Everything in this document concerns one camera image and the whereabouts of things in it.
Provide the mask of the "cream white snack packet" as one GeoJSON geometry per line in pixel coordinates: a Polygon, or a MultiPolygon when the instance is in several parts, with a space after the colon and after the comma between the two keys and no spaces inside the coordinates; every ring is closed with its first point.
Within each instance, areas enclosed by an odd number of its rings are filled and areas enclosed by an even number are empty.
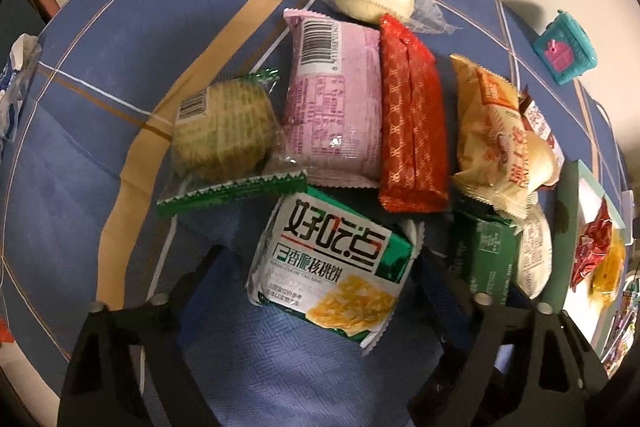
{"type": "Polygon", "coordinates": [[[552,273],[551,231],[539,204],[527,206],[527,216],[520,224],[520,230],[515,283],[528,298],[535,299],[552,273]]]}

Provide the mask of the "pink snack packet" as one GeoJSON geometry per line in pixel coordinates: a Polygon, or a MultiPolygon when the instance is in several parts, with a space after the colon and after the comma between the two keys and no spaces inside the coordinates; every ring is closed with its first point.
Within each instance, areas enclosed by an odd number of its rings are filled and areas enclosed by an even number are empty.
{"type": "Polygon", "coordinates": [[[292,67],[282,118],[284,147],[309,183],[377,188],[381,176],[380,32],[286,9],[292,67]]]}

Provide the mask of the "white tray with green rim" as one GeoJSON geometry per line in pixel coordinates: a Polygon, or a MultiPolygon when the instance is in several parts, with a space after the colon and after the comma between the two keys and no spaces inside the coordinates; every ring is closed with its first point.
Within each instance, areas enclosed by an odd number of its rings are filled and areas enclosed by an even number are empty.
{"type": "Polygon", "coordinates": [[[580,160],[565,161],[555,189],[552,223],[552,268],[539,299],[566,313],[600,355],[610,330],[622,268],[604,279],[608,288],[595,288],[605,258],[622,238],[625,225],[612,198],[580,160]]]}

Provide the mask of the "teal toy house box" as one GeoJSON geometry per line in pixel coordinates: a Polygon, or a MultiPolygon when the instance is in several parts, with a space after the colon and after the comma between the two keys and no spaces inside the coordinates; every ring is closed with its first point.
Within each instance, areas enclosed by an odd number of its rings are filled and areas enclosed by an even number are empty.
{"type": "Polygon", "coordinates": [[[598,64],[596,50],[584,28],[569,12],[562,10],[534,40],[533,49],[559,86],[596,68],[598,64]]]}

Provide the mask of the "green snack packet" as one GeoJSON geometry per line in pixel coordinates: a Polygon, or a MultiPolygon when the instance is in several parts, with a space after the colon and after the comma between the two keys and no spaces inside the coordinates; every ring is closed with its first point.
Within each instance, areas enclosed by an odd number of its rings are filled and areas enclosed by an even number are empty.
{"type": "Polygon", "coordinates": [[[454,203],[452,217],[450,270],[469,284],[472,294],[488,294],[495,303],[504,305],[518,251],[512,221],[491,206],[467,197],[454,203]]]}

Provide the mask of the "white-green walnut cookie packet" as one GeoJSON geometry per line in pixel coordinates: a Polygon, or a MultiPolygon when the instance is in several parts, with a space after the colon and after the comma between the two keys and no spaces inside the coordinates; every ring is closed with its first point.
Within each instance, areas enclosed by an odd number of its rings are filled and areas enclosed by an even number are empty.
{"type": "Polygon", "coordinates": [[[273,208],[250,265],[247,297],[370,352],[392,321],[423,243],[420,222],[384,225],[308,187],[273,208]]]}

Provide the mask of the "yellow snack packet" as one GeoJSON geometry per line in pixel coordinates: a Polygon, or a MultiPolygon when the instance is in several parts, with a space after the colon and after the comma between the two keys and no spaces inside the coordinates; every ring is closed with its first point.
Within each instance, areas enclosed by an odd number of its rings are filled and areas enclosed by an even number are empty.
{"type": "Polygon", "coordinates": [[[620,283],[624,263],[625,244],[619,229],[615,229],[612,235],[610,249],[596,271],[593,272],[591,289],[595,294],[613,298],[620,283]]]}

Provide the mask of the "green-edged round cake packet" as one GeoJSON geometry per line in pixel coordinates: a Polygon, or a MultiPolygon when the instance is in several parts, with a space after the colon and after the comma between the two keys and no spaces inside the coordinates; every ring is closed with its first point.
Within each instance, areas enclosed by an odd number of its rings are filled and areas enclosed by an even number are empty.
{"type": "Polygon", "coordinates": [[[279,83],[277,69],[259,69],[216,81],[181,102],[171,174],[156,204],[160,216],[306,190],[307,173],[286,149],[273,108],[279,83]]]}

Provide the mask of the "blue plaid tablecloth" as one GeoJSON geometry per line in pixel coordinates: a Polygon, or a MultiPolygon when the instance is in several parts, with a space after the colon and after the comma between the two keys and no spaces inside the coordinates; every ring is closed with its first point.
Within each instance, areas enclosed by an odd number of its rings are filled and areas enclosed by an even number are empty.
{"type": "MultiPolygon", "coordinates": [[[[578,83],[558,86],[530,45],[533,31],[498,0],[437,0],[456,25],[428,37],[454,95],[453,53],[515,76],[564,153],[613,202],[626,170],[608,118],[578,83]]],[[[182,349],[226,426],[403,426],[434,369],[439,343],[404,292],[390,328],[364,355],[356,343],[244,291],[270,198],[157,216],[169,173],[164,101],[200,57],[206,81],[264,64],[287,72],[282,13],[311,0],[70,0],[40,37],[41,62],[1,167],[4,305],[35,371],[60,392],[89,303],[117,309],[168,291],[210,247],[224,253],[186,314],[182,349]]]]}

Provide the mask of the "orange swiss roll packet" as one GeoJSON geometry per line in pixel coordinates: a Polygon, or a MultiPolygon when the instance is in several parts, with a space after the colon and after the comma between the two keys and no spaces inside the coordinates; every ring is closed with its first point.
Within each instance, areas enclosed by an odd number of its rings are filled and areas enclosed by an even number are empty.
{"type": "Polygon", "coordinates": [[[468,58],[451,54],[457,78],[459,171],[454,187],[504,215],[527,213],[529,157],[518,90],[468,58]]]}

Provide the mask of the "red patterned snack packet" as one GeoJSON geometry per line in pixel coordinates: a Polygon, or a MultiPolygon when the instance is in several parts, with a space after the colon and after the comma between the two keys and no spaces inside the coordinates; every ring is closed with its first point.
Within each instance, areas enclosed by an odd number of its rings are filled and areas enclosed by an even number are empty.
{"type": "Polygon", "coordinates": [[[382,170],[389,212],[447,209],[449,155],[442,85],[431,50],[397,18],[380,20],[382,170]]]}

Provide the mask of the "crumpled blue-white wrapper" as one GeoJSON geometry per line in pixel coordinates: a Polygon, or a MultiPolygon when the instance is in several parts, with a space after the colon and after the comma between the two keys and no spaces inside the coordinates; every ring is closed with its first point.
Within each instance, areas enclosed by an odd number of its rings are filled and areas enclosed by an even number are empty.
{"type": "Polygon", "coordinates": [[[41,46],[36,36],[21,34],[11,46],[1,72],[1,144],[14,140],[40,55],[41,46]]]}

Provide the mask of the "red crinkled snack packet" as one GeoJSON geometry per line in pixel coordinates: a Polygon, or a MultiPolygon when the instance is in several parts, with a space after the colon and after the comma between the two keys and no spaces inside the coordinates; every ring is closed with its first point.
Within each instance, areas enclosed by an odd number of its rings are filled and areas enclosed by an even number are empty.
{"type": "Polygon", "coordinates": [[[613,221],[608,211],[608,202],[601,199],[596,219],[586,224],[579,235],[574,254],[574,265],[570,277],[570,289],[577,286],[603,261],[612,242],[613,221]]]}

